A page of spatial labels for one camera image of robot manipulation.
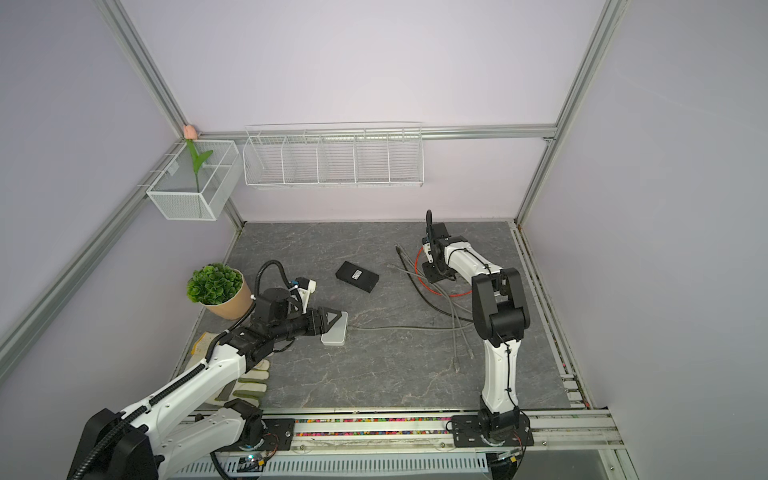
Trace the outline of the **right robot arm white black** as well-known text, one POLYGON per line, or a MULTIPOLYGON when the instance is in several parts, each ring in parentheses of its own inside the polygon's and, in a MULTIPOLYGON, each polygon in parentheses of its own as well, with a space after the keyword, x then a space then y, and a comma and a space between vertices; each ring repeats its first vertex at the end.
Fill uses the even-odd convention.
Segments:
POLYGON ((503 268, 478 253, 461 236, 451 235, 444 223, 426 213, 422 241, 427 280, 463 278, 471 286, 471 315, 484 346, 484 384, 475 428, 490 446, 531 444, 529 422, 516 393, 518 352, 530 327, 528 302, 520 272, 503 268))

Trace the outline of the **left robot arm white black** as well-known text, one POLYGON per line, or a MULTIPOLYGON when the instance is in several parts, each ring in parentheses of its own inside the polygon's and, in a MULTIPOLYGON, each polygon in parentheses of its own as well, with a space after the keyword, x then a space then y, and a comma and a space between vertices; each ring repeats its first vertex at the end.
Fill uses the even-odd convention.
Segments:
POLYGON ((230 446, 278 449, 262 410, 235 398, 190 424, 185 419, 228 384, 275 353, 276 343, 321 336, 347 319, 344 311, 312 307, 310 290, 271 288, 252 298, 246 313, 209 344, 201 360, 159 390, 86 423, 71 479, 166 479, 204 455, 230 446))

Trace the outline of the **white network switch box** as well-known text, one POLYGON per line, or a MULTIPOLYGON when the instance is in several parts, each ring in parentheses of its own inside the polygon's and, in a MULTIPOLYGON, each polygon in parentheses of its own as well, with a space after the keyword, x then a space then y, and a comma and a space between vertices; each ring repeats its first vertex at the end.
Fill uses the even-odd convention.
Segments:
POLYGON ((346 311, 331 318, 328 314, 330 329, 321 335, 321 342, 328 347, 341 347, 345 345, 349 316, 346 311))

